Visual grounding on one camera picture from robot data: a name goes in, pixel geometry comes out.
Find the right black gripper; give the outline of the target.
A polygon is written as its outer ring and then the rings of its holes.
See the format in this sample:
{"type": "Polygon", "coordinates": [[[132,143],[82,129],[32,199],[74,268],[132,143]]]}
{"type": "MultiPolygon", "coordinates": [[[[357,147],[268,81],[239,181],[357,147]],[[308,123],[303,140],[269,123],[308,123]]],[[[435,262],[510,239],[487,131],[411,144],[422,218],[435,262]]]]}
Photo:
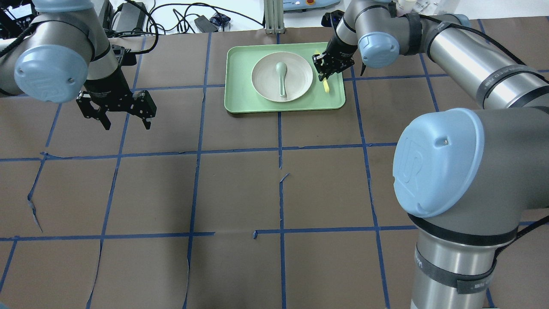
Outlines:
{"type": "MultiPolygon", "coordinates": [[[[341,73],[355,64],[353,55],[357,51],[357,45],[349,45],[339,38],[331,38],[325,51],[313,54],[313,65],[322,59],[322,64],[317,65],[318,80],[323,82],[335,73],[341,73]]],[[[362,63],[360,77],[363,77],[367,65],[362,63]]]]}

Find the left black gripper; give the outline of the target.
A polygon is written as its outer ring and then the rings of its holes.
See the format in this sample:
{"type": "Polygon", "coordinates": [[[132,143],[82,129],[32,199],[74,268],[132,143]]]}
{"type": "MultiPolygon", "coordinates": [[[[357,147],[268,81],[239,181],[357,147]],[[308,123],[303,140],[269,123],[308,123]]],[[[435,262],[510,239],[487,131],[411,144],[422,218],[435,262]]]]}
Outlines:
{"type": "Polygon", "coordinates": [[[87,80],[76,103],[85,118],[98,120],[106,130],[111,121],[106,113],[125,112],[139,117],[146,130],[151,129],[157,106],[148,91],[132,92],[124,77],[87,80]]]}

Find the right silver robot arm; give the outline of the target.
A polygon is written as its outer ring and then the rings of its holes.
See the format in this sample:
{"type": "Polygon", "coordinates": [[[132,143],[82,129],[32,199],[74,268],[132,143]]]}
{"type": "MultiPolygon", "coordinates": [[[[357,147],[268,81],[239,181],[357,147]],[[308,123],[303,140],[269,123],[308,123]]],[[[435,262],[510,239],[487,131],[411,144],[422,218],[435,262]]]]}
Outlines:
{"type": "Polygon", "coordinates": [[[423,114],[395,149],[396,198],[418,228],[412,309],[480,309],[498,255],[548,217],[519,228],[526,209],[548,208],[548,81],[467,16],[397,13],[390,0],[353,0],[327,49],[320,80],[354,65],[382,68],[424,53],[475,102],[423,114]]]}

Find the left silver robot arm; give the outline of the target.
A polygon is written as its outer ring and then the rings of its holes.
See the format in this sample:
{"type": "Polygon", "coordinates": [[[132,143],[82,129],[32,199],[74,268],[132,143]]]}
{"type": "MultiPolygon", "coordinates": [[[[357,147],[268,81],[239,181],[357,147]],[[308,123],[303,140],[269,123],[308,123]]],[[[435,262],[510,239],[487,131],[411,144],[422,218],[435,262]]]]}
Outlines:
{"type": "Polygon", "coordinates": [[[132,92],[122,67],[132,51],[109,41],[90,0],[34,0],[38,13],[16,38],[1,41],[1,97],[26,94],[42,102],[75,100],[82,115],[111,127],[108,112],[124,112],[150,129],[157,106],[132,92]]]}

